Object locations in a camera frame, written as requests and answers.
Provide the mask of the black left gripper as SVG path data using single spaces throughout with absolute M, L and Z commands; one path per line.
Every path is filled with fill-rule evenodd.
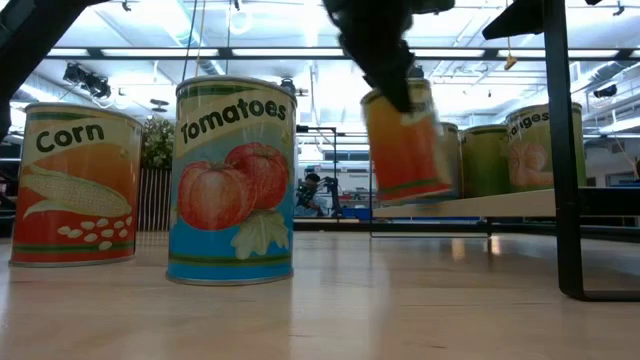
M 365 81 L 400 113 L 411 113 L 408 72 L 414 54 L 404 40 L 414 15 L 451 10 L 455 0 L 322 0 L 339 43 Z

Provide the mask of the pineapple can orange label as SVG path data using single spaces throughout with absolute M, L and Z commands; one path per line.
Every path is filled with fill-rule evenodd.
M 377 195 L 384 202 L 442 196 L 453 188 L 428 80 L 408 80 L 410 111 L 374 89 L 361 99 Z

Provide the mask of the pears can green label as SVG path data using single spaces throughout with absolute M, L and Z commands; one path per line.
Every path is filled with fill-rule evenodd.
M 510 192 L 506 150 L 506 125 L 475 126 L 462 132 L 464 198 L 493 196 Z

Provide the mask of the oranges can green label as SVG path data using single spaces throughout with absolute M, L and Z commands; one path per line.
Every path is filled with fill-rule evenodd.
M 513 192 L 554 187 L 550 119 L 547 104 L 527 106 L 506 117 Z

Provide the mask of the corn can red label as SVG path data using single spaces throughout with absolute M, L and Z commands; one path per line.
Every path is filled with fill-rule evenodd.
M 141 123 L 69 103 L 26 109 L 10 262 L 58 267 L 135 255 Z

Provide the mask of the person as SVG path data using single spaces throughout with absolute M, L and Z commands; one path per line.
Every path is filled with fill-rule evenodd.
M 320 196 L 323 189 L 331 195 L 331 204 L 328 204 L 327 200 Z M 316 173 L 308 173 L 296 191 L 295 200 L 295 217 L 329 216 L 340 218 L 342 216 L 338 196 L 338 180 L 335 178 L 321 178 Z

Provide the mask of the tomatoes can blue label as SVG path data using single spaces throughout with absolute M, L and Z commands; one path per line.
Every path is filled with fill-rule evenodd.
M 244 285 L 292 276 L 295 97 L 216 75 L 183 81 L 176 100 L 167 278 Z

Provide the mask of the potted plant striped pot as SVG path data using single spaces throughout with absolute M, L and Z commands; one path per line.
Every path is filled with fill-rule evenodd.
M 137 230 L 167 231 L 170 218 L 174 124 L 149 117 L 142 128 Z

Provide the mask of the black spotlight cluster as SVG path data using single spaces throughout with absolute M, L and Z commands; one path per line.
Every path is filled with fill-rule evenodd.
M 77 63 L 68 63 L 63 79 L 82 90 L 87 91 L 93 98 L 107 99 L 111 96 L 111 86 L 108 78 L 83 69 Z

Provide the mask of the black overhead frame beam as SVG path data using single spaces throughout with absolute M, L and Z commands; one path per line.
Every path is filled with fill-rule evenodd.
M 418 47 L 411 50 L 420 60 L 470 60 L 483 59 L 498 61 L 512 55 L 525 61 L 540 61 L 545 58 L 546 51 L 541 48 L 436 48 Z M 282 47 L 282 48 L 211 48 L 186 49 L 170 47 L 58 47 L 50 50 L 45 56 L 56 60 L 342 60 L 347 57 L 337 47 Z M 574 48 L 568 51 L 571 60 L 607 61 L 607 60 L 640 60 L 640 48 Z

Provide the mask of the black table edge frame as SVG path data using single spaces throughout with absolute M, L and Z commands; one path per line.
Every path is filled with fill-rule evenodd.
M 372 223 L 346 219 L 328 222 L 296 222 L 295 231 L 306 232 L 374 232 L 374 233 L 514 233 L 527 235 L 555 236 L 556 226 L 550 223 Z M 610 227 L 610 226 L 581 226 L 584 239 L 599 239 L 640 244 L 640 228 Z

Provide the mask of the wooden shelf black metal frame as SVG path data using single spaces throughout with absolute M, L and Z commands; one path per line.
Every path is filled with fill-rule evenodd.
M 581 301 L 640 302 L 640 290 L 587 290 L 583 279 L 580 219 L 640 216 L 640 188 L 580 187 L 576 172 L 565 0 L 526 0 L 541 6 L 554 188 L 439 204 L 379 208 L 376 217 L 551 217 L 556 218 L 560 291 Z

